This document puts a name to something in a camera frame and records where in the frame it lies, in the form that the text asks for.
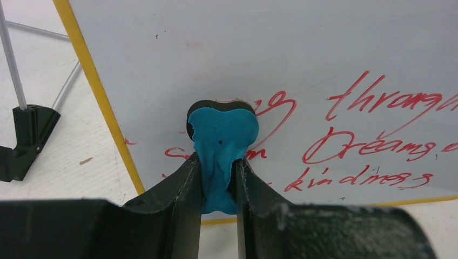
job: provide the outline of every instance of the metal rod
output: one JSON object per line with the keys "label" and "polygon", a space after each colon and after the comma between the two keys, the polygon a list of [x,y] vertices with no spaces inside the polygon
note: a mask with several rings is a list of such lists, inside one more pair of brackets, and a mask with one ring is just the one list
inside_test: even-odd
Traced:
{"label": "metal rod", "polygon": [[10,34],[6,28],[5,14],[3,13],[2,1],[0,1],[0,38],[2,39],[3,50],[6,56],[6,62],[10,69],[11,80],[16,91],[17,101],[21,110],[27,110],[24,90],[22,89],[21,79],[17,71],[16,60],[14,58],[13,48],[11,46]]}
{"label": "metal rod", "polygon": [[11,27],[13,29],[22,30],[22,31],[34,33],[34,34],[37,34],[37,35],[41,35],[41,36],[45,36],[45,37],[49,37],[49,38],[53,38],[53,39],[59,39],[59,40],[63,40],[63,41],[66,41],[66,42],[70,42],[69,36],[64,35],[64,34],[60,34],[60,33],[57,33],[57,32],[46,31],[46,30],[43,30],[43,29],[39,29],[39,28],[35,28],[35,27],[28,26],[28,25],[25,25],[25,24],[11,22],[11,21],[7,21],[6,24],[7,24],[7,26],[9,26],[9,27]]}
{"label": "metal rod", "polygon": [[75,84],[75,81],[80,72],[81,72],[81,63],[78,61],[78,63],[76,63],[75,67],[73,68],[72,72],[70,73],[69,77],[67,78],[67,81],[65,81],[64,86],[62,86],[62,89],[60,90],[59,94],[57,95],[56,100],[52,104],[52,108],[55,111],[59,112],[60,108],[62,107],[62,103],[65,101],[69,92],[73,88],[73,85]]}

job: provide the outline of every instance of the blue adhesive putty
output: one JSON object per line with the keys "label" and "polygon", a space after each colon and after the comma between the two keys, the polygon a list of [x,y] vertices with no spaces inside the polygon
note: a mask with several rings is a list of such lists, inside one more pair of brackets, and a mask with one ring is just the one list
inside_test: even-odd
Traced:
{"label": "blue adhesive putty", "polygon": [[188,122],[194,129],[194,149],[202,168],[202,214],[214,211],[236,214],[237,206],[227,186],[232,162],[243,158],[258,137],[256,116],[245,109],[222,112],[203,107],[193,111]]}

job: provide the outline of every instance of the red handwriting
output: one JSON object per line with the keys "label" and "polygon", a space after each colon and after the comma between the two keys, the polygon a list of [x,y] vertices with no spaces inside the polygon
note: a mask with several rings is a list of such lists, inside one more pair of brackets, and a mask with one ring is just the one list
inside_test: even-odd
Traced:
{"label": "red handwriting", "polygon": [[124,143],[126,143],[126,145],[129,145],[129,146],[133,146],[137,144],[136,142],[129,142],[127,138],[124,139]]}
{"label": "red handwriting", "polygon": [[[339,184],[350,184],[350,185],[355,185],[357,184],[358,181],[364,179],[361,178],[363,175],[368,171],[370,165],[366,165],[364,169],[357,175],[357,176],[347,176],[342,178],[341,180],[338,181]],[[326,174],[328,172],[329,168],[326,167],[324,171],[321,173]],[[302,192],[302,188],[300,187],[301,184],[304,183],[304,177],[309,173],[310,167],[307,167],[305,171],[297,178],[297,180],[293,181],[290,183],[284,190],[284,192],[289,192],[292,189],[298,190]],[[400,183],[403,183],[405,180],[407,180],[409,177],[412,176],[412,173],[405,172],[405,173],[400,173],[400,174],[393,174],[393,175],[379,175],[378,173],[374,175],[370,175],[369,177],[365,178],[364,180],[359,182],[359,185],[370,185],[372,183],[377,182],[379,185],[384,185],[386,183],[390,183],[389,186],[395,186]],[[414,189],[418,188],[421,186],[426,185],[427,183],[430,182],[431,178],[433,177],[433,174],[423,174],[422,177],[414,178],[412,181],[419,181],[419,184],[414,185],[414,186],[405,186],[405,187],[400,187],[397,186],[399,189]],[[330,185],[333,183],[332,179],[329,178],[324,178],[322,180],[319,180],[315,182],[315,178],[311,178],[309,181],[308,186],[306,187],[307,189],[311,189],[315,186],[320,186],[320,185]]]}
{"label": "red handwriting", "polygon": [[[267,103],[267,106],[268,108],[261,111],[261,112],[258,112],[256,113],[256,116],[261,116],[269,111],[271,111],[272,109],[276,108],[276,107],[279,107],[283,104],[291,104],[291,108],[289,109],[288,113],[286,114],[286,116],[283,118],[283,120],[281,120],[280,124],[269,134],[267,135],[267,137],[265,137],[264,139],[262,139],[259,143],[257,143],[256,145],[254,145],[254,147],[252,147],[251,149],[256,149],[257,147],[259,147],[260,145],[262,145],[264,142],[266,142],[273,134],[275,134],[275,132],[285,123],[285,121],[289,118],[289,116],[291,116],[291,114],[294,112],[294,109],[296,109],[296,101],[293,100],[293,99],[286,99],[286,92],[285,91],[279,91],[278,93],[274,94],[271,99],[269,100],[269,102]],[[256,105],[259,104],[259,106],[261,105],[262,101],[261,100],[257,100],[256,101]]]}
{"label": "red handwriting", "polygon": [[[327,98],[327,100],[336,100],[335,104],[332,106],[332,108],[329,110],[329,112],[326,115],[326,120],[331,121],[333,120],[337,115],[332,115],[335,109],[339,106],[339,104],[347,98],[352,91],[361,83],[361,81],[369,74],[369,71],[365,71],[356,81],[355,83],[343,94],[338,94],[337,96],[331,96]],[[371,86],[369,86],[368,89],[366,89],[350,106],[347,107],[347,110],[351,110],[358,105],[361,105],[359,108],[359,111],[362,112],[369,103],[374,100],[375,95],[368,93],[375,88],[383,79],[385,78],[385,75],[382,75],[379,77]],[[420,114],[418,114],[415,118],[411,119],[410,121],[406,122],[399,128],[395,129],[391,133],[386,134],[385,131],[382,131],[380,135],[376,139],[384,139],[388,136],[393,135],[394,133],[402,130],[403,128],[407,127],[409,124],[413,123],[414,121],[418,120],[420,117],[431,111],[433,108],[438,105],[441,100],[442,100],[442,95],[440,93],[407,93],[407,94],[401,94],[398,95],[400,91],[396,91],[391,94],[383,93],[380,95],[379,99],[375,101],[375,103],[372,104],[372,107],[367,111],[368,113],[371,113],[374,111],[376,108],[378,108],[381,104],[383,103],[388,103],[386,105],[387,108],[396,108],[396,107],[401,107],[401,108],[410,108],[410,110],[413,110],[419,103],[424,103],[424,106],[427,107],[425,108]],[[439,105],[435,110],[440,111],[446,107],[449,107],[451,105],[454,105],[450,110],[453,111],[458,107],[458,94],[454,95],[450,99],[446,100],[443,102],[441,105]]]}
{"label": "red handwriting", "polygon": [[189,158],[189,155],[182,155],[182,154],[170,154],[171,151],[173,150],[180,150],[182,152],[186,152],[183,148],[181,147],[172,147],[172,148],[169,148],[167,149],[164,154],[170,158],[184,158],[184,159],[188,159]]}
{"label": "red handwriting", "polygon": [[248,160],[252,160],[253,158],[255,158],[258,155],[261,155],[262,158],[267,158],[266,150],[264,148],[257,152],[253,150],[248,150],[245,154],[246,159]]}
{"label": "red handwriting", "polygon": [[254,104],[256,104],[256,107],[254,108],[254,112],[258,110],[259,106],[261,106],[261,103],[262,103],[261,99],[254,101]]}
{"label": "red handwriting", "polygon": [[[190,155],[186,155],[186,154],[171,154],[171,153],[174,153],[174,151],[181,151],[183,153],[186,153],[186,151],[184,150],[184,148],[181,148],[181,147],[172,147],[172,148],[169,148],[167,149],[164,154],[166,156],[168,156],[169,158],[184,158],[184,159],[188,159],[190,157]],[[256,158],[258,155],[261,156],[261,158],[267,158],[266,156],[266,150],[263,148],[261,149],[260,151],[253,151],[253,150],[248,150],[245,154],[245,157],[246,159],[248,160],[252,160],[254,158]]]}
{"label": "red handwriting", "polygon": [[[326,144],[326,142],[331,139],[332,137],[335,136],[347,136],[349,137],[349,140],[346,141],[346,143],[342,144],[341,146],[343,147],[340,151],[337,151],[336,154],[333,154],[327,158],[314,161],[313,157],[316,155],[316,153]],[[339,158],[342,159],[345,157],[345,154],[347,151],[350,149],[358,149],[358,154],[360,155],[369,155],[369,154],[374,154],[382,151],[392,151],[396,153],[400,152],[408,152],[409,155],[417,155],[414,158],[408,158],[406,161],[415,161],[417,159],[422,158],[426,154],[428,154],[435,146],[436,143],[434,142],[428,142],[425,144],[414,144],[414,143],[407,143],[404,144],[402,140],[392,140],[392,141],[386,141],[383,139],[379,140],[374,140],[372,142],[366,143],[366,142],[361,142],[361,143],[353,143],[355,140],[355,134],[351,131],[337,131],[334,132],[334,127],[329,127],[329,132],[326,136],[323,138],[319,139],[317,142],[315,142],[311,147],[307,149],[307,151],[304,153],[302,156],[302,161],[303,163],[306,164],[315,164],[315,163],[322,163],[328,160],[331,160],[333,158]]]}
{"label": "red handwriting", "polygon": [[445,148],[443,148],[443,150],[441,150],[441,152],[450,152],[450,151],[454,151],[454,150],[457,150],[457,149],[458,149],[458,142],[452,143],[452,144],[446,146]]}

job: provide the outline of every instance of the black object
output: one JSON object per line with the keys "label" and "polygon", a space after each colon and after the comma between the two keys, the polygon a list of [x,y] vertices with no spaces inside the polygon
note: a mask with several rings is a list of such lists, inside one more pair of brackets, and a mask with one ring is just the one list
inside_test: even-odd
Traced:
{"label": "black object", "polygon": [[244,109],[244,110],[250,111],[251,113],[253,113],[256,116],[256,113],[253,110],[253,108],[249,104],[247,104],[247,103],[245,103],[243,101],[231,101],[229,103],[219,103],[217,101],[211,101],[211,100],[198,101],[198,102],[194,103],[191,106],[191,108],[189,108],[189,110],[187,112],[187,116],[186,116],[186,131],[187,131],[187,134],[191,138],[192,141],[194,141],[194,139],[193,139],[194,128],[188,122],[189,121],[189,116],[195,110],[197,110],[199,108],[204,108],[204,107],[213,108],[213,109],[215,109],[217,111],[221,111],[221,112],[226,112],[226,111],[235,110],[235,109]]}
{"label": "black object", "polygon": [[17,145],[0,146],[0,181],[22,181],[53,131],[60,114],[38,105],[13,109]]}
{"label": "black object", "polygon": [[[0,202],[0,258],[195,259],[201,184],[193,153],[123,207],[105,200]],[[233,163],[228,191],[237,203],[239,258],[436,258],[403,210],[295,205],[246,159]]]}

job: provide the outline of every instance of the whiteboard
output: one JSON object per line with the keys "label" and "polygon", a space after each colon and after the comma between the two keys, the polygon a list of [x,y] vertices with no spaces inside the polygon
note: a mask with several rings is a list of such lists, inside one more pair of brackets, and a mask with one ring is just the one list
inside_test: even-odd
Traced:
{"label": "whiteboard", "polygon": [[293,202],[456,198],[457,1],[69,2],[145,189],[193,152],[193,103],[240,99]]}

